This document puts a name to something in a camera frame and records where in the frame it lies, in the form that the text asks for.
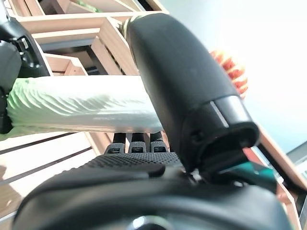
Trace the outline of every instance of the white cylindrical object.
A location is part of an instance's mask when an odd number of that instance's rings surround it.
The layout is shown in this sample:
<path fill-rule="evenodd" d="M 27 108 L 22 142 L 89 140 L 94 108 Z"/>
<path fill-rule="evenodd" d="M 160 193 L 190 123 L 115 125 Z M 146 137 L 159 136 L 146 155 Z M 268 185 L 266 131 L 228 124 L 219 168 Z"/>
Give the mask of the white cylindrical object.
<path fill-rule="evenodd" d="M 52 131 L 163 130 L 140 76 L 17 79 L 7 110 L 14 129 L 0 140 Z"/>

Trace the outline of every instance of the wooden crate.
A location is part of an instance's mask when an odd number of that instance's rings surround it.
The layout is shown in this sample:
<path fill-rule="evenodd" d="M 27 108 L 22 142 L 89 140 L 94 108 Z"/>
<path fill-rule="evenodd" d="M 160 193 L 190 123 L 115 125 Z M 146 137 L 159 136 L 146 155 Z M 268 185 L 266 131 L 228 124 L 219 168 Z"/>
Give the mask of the wooden crate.
<path fill-rule="evenodd" d="M 82 2 L 98 9 L 100 12 L 141 12 L 134 0 L 83 0 Z M 167 12 L 157 0 L 147 0 L 154 11 Z M 45 15 L 43 8 L 53 7 L 57 14 L 92 13 L 91 8 L 78 4 L 77 0 L 5 0 L 11 16 L 27 17 Z"/>

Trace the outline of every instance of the white wall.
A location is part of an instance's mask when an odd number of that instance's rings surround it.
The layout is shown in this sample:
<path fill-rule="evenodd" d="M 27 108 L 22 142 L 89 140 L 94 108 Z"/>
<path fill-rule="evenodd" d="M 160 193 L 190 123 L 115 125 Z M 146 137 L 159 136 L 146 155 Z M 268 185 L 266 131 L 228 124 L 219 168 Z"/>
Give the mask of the white wall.
<path fill-rule="evenodd" d="M 160 0 L 209 49 L 244 59 L 246 106 L 288 152 L 307 141 L 306 0 Z"/>

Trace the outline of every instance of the textured black surface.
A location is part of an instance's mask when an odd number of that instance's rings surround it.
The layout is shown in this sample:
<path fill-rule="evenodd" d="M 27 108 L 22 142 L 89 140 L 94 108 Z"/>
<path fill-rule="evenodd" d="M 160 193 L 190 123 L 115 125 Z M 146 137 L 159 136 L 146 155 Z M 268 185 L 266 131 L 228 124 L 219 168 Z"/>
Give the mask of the textured black surface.
<path fill-rule="evenodd" d="M 82 167 L 123 168 L 142 164 L 181 165 L 173 152 L 107 154 L 96 157 Z"/>

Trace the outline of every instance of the wooden frame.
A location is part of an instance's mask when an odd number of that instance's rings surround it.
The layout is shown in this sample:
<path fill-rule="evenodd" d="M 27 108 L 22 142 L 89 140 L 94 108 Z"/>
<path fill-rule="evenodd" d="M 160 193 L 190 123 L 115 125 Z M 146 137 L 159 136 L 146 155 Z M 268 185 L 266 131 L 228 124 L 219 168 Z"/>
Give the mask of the wooden frame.
<path fill-rule="evenodd" d="M 8 0 L 16 16 L 45 15 L 37 0 Z"/>
<path fill-rule="evenodd" d="M 76 13 L 46 16 L 19 17 L 18 21 L 32 34 L 54 31 L 100 28 L 106 17 L 121 22 L 133 16 L 163 13 L 162 11 L 116 12 L 116 13 Z"/>
<path fill-rule="evenodd" d="M 58 13 L 91 12 L 90 9 L 77 4 L 76 0 L 54 0 L 54 2 L 55 1 L 57 1 L 60 6 L 60 10 Z M 123 3 L 120 0 L 104 0 L 104 1 L 83 0 L 83 2 L 97 9 L 102 10 L 102 12 L 133 12 L 133 11 L 136 11 L 134 8 L 130 7 L 129 5 Z"/>

